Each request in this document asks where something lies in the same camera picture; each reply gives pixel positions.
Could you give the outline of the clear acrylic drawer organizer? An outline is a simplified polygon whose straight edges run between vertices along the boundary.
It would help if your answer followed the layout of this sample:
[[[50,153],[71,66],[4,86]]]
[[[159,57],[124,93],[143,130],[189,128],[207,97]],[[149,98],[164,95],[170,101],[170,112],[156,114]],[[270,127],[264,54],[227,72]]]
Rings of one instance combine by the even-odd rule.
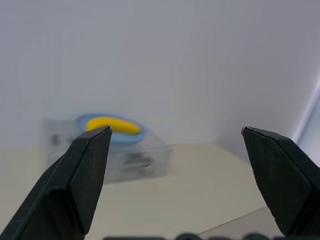
[[[46,120],[43,140],[47,153],[45,167],[51,166],[69,148],[79,132],[75,121]],[[151,131],[144,140],[131,145],[109,145],[104,183],[157,178],[167,174],[171,148]]]

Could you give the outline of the blue plate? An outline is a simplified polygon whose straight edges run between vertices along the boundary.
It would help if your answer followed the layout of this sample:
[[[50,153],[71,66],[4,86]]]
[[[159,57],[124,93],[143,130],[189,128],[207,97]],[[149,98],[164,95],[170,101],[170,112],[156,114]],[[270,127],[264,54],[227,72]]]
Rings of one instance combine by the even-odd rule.
[[[106,113],[87,113],[87,114],[78,116],[75,119],[75,125],[76,125],[78,131],[82,132],[82,133],[88,131],[88,130],[86,130],[86,127],[85,127],[87,121],[89,121],[90,119],[93,119],[93,118],[97,118],[97,117],[119,118],[119,119],[123,119],[123,120],[130,121],[132,123],[135,123],[141,127],[141,132],[138,134],[127,134],[127,133],[122,133],[122,132],[116,132],[112,129],[113,133],[112,133],[112,137],[111,137],[111,143],[113,145],[127,146],[127,145],[137,144],[137,143],[141,142],[142,140],[144,140],[145,137],[147,136],[148,130],[142,124],[140,124],[134,120],[131,120],[127,117],[118,116],[118,115],[114,115],[114,114],[106,114]]]

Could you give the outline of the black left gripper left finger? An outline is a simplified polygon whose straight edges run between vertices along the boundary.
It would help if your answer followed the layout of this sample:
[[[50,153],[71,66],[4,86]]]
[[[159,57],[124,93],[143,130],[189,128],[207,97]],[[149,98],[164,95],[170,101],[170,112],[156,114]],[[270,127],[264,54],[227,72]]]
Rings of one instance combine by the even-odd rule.
[[[38,179],[0,240],[84,240],[104,184],[110,126],[86,131]]]

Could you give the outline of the yellow banana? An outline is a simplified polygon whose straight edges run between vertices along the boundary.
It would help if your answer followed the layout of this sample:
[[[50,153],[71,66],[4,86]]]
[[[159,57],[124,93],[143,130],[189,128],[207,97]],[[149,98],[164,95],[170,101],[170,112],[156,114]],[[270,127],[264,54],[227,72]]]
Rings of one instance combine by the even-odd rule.
[[[85,129],[87,131],[101,128],[104,126],[111,126],[111,128],[120,133],[136,135],[141,132],[141,127],[131,121],[116,117],[94,117],[87,121]]]

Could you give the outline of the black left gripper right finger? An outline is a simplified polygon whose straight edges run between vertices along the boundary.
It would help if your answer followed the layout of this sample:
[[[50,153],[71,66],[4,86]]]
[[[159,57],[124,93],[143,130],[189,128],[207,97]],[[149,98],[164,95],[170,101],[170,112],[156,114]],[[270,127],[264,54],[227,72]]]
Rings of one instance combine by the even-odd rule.
[[[320,167],[290,138],[245,126],[241,130],[257,187],[281,233],[320,240]]]

